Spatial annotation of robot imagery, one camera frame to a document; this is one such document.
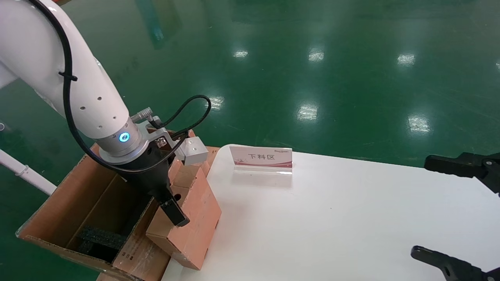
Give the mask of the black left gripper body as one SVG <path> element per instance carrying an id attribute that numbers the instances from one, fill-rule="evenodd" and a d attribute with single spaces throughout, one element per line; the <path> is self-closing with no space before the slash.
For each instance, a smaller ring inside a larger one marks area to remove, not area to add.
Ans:
<path id="1" fill-rule="evenodd" d="M 143 169 L 156 164 L 163 157 L 163 152 L 157 146 L 148 146 L 138 158 L 117 167 L 128 170 Z M 169 163 L 165 160 L 144 173 L 127 174 L 119 172 L 118 174 L 143 194 L 153 196 L 158 203 L 165 203 L 173 197 L 170 192 L 169 168 Z"/>

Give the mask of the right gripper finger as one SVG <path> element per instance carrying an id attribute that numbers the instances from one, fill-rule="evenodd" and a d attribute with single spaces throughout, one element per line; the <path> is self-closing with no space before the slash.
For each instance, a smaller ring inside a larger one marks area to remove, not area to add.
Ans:
<path id="1" fill-rule="evenodd" d="M 447 281 L 499 281 L 500 268 L 484 272 L 464 260 L 419 245 L 411 249 L 411 257 L 438 268 Z"/>
<path id="2" fill-rule="evenodd" d="M 500 192 L 500 153 L 461 153 L 457 158 L 429 155 L 425 159 L 425 169 L 464 178 L 475 177 L 494 194 Z"/>

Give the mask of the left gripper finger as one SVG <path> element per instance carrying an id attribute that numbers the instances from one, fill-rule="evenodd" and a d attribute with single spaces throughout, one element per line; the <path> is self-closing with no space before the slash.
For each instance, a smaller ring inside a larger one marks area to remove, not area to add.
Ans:
<path id="1" fill-rule="evenodd" d="M 190 222 L 188 216 L 182 211 L 176 199 L 168 199 L 161 203 L 161 209 L 176 227 L 186 226 Z"/>

